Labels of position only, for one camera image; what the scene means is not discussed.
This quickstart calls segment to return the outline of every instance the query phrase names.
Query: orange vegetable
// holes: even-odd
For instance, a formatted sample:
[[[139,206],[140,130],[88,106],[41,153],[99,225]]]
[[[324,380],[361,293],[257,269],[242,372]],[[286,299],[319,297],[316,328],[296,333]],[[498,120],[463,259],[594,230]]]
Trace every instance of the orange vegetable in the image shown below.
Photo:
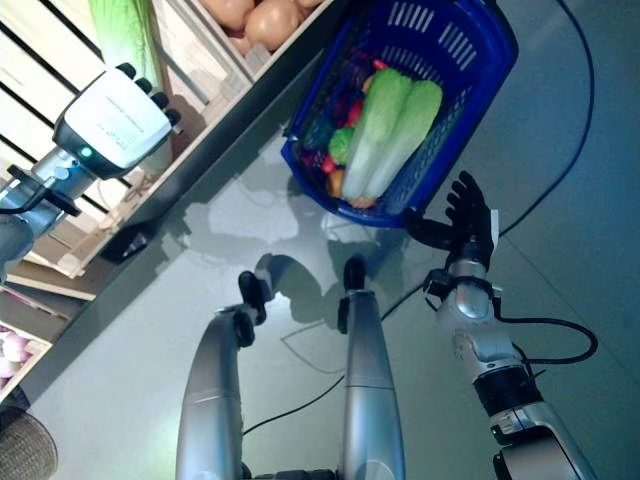
[[[350,199],[349,203],[354,208],[367,209],[373,207],[376,204],[376,200],[375,198],[358,197]]]
[[[333,198],[342,197],[342,182],[344,181],[344,170],[339,168],[327,175],[327,192]]]

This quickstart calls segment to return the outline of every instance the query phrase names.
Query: wooden shelf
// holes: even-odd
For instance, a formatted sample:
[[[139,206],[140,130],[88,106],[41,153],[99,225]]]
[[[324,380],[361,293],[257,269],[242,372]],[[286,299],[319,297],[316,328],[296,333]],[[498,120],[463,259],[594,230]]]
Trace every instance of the wooden shelf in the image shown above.
[[[199,2],[150,1],[162,89],[170,106],[182,115],[181,133],[172,134],[151,161],[172,161],[162,170],[143,162],[125,177],[130,187],[119,180],[97,182],[76,201],[81,215],[65,218],[38,239],[26,260],[8,272],[10,283],[0,293],[0,325],[30,338],[34,355],[0,390],[0,400],[45,355],[83,302],[95,299],[112,278],[115,267],[97,257],[100,251],[125,226],[163,215],[316,57],[348,5],[325,0],[273,55],[248,62],[209,15],[202,14]],[[97,44],[89,2],[51,0],[51,4]],[[91,45],[76,37],[44,3],[23,0],[7,5],[0,9],[0,21],[53,70],[14,38],[0,33],[0,56],[10,59],[7,68],[0,69],[0,81],[24,100],[0,92],[0,110],[12,118],[0,125],[0,134],[8,139],[0,141],[0,181],[9,179],[5,172],[9,165],[30,169],[53,148],[52,122],[75,92],[106,68]],[[28,305],[10,294],[26,299]]]

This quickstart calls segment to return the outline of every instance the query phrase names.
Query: green light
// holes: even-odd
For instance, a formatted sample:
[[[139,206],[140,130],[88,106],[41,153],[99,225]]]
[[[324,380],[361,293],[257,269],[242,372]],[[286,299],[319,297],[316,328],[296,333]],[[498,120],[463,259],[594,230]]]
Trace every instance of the green light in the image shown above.
[[[89,158],[91,155],[93,155],[93,150],[91,150],[89,147],[82,147],[80,149],[80,156],[81,157]]]

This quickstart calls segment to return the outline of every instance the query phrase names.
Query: red fruit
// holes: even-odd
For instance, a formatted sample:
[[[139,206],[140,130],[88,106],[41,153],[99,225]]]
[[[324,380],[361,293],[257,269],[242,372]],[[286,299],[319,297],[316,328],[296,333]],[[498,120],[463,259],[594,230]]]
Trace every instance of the red fruit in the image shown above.
[[[351,110],[349,110],[349,115],[347,116],[347,121],[344,124],[345,127],[355,127],[360,120],[360,115],[362,115],[362,105],[363,101],[361,98],[356,100],[356,103],[353,104]]]
[[[377,58],[373,61],[373,68],[376,70],[384,70],[385,68],[389,68],[389,65],[384,63],[382,60],[378,60]]]
[[[336,168],[337,168],[336,162],[333,161],[333,158],[331,158],[331,155],[327,154],[327,156],[324,157],[324,162],[322,162],[322,171],[327,175],[329,175]]]

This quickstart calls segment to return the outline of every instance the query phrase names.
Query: green vegetable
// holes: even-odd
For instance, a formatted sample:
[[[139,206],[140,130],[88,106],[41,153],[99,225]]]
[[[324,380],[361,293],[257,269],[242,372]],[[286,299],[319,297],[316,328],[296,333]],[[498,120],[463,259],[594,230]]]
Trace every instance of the green vegetable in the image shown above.
[[[151,29],[151,0],[89,0],[91,17],[104,62],[128,62],[137,76],[162,88],[160,62]]]
[[[392,68],[376,72],[364,101],[362,117],[349,148],[347,172],[342,192],[345,198],[362,195],[371,174],[380,162],[384,145],[404,108],[411,79]]]
[[[441,103],[442,89],[437,84],[429,80],[413,84],[391,139],[384,148],[383,160],[367,184],[366,197],[378,198],[391,185],[396,174],[429,133]]]
[[[346,165],[353,132],[353,128],[339,128],[333,132],[333,136],[329,141],[329,155],[331,155],[336,165]]]

